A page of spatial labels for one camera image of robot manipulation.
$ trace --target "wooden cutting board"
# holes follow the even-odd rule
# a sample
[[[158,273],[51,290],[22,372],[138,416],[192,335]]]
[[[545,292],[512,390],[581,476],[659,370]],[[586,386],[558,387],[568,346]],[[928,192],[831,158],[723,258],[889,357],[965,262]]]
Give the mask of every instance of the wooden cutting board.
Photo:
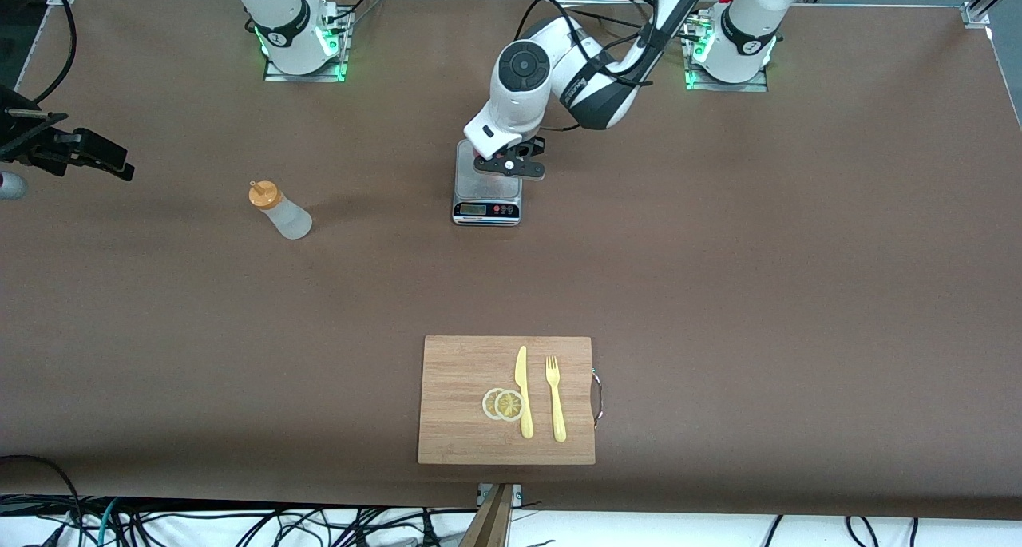
[[[528,353],[532,439],[518,421],[482,412],[493,388],[519,391],[514,382],[518,348]],[[561,406],[567,439],[554,441],[546,359],[561,371]],[[429,335],[422,357],[419,463],[449,465],[592,465],[595,427],[590,404],[593,347],[589,337]]]

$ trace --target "digital kitchen scale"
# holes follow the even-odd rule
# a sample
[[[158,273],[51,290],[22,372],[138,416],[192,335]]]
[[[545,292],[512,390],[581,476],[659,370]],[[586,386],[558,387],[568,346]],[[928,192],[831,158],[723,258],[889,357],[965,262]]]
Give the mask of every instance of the digital kitchen scale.
[[[521,222],[521,180],[475,171],[469,140],[458,143],[451,219],[459,226],[517,226]]]

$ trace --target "metal handle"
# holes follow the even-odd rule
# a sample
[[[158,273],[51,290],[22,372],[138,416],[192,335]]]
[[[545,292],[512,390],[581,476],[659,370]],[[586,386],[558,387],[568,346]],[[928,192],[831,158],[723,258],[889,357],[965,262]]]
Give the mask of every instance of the metal handle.
[[[600,418],[603,417],[603,382],[600,381],[600,376],[596,374],[596,368],[593,368],[593,381],[596,381],[596,393],[600,398],[600,409],[596,412],[596,417],[593,418],[593,428],[600,424]]]

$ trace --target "yellow fork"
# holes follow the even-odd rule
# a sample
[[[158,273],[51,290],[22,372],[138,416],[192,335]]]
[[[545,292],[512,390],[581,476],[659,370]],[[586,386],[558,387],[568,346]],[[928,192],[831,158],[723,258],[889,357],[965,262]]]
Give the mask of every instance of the yellow fork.
[[[547,383],[550,383],[550,397],[554,402],[554,441],[564,443],[568,439],[564,426],[564,412],[561,411],[561,394],[557,386],[561,382],[561,371],[557,368],[557,358],[547,358]]]

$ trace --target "white floor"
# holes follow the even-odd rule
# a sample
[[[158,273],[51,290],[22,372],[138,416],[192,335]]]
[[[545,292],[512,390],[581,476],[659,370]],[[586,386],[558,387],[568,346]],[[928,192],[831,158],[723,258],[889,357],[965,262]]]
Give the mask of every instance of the white floor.
[[[380,521],[405,514],[412,509],[393,509]],[[331,522],[351,521],[354,511],[328,511]],[[770,515],[701,515],[654,513],[594,513],[569,511],[520,511],[511,526],[509,547],[530,547],[554,540],[552,547],[664,546],[664,547],[761,547],[773,521]],[[471,515],[437,515],[434,528],[440,537],[463,532]],[[219,519],[216,521],[162,518],[146,526],[153,537],[168,547],[223,547],[234,545],[257,521],[256,518]],[[95,526],[98,521],[92,520]],[[907,518],[871,517],[881,547],[909,545],[911,521]],[[35,517],[0,518],[0,547],[25,547],[41,544],[58,523]],[[324,542],[322,527],[309,525]],[[865,528],[854,528],[869,545]],[[266,526],[252,541],[252,547],[273,544],[279,527]],[[421,537],[412,530],[379,532],[369,536],[372,547],[393,545],[403,538]],[[77,534],[65,533],[60,547],[77,545]],[[1022,521],[976,521],[923,519],[916,539],[918,547],[1018,547],[1022,545]],[[309,534],[292,533],[281,547],[319,547]],[[855,547],[844,529],[843,517],[788,515],[781,521],[773,547]]]

